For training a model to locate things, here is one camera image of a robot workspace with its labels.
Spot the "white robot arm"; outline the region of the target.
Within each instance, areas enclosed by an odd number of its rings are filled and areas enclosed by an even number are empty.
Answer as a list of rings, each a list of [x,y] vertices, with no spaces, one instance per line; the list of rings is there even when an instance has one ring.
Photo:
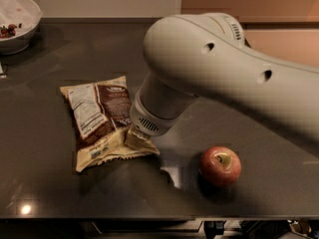
[[[130,116],[141,138],[167,133],[197,99],[249,112],[294,142],[317,149],[319,70],[246,46],[224,13],[173,15],[151,25],[143,53],[149,71]]]

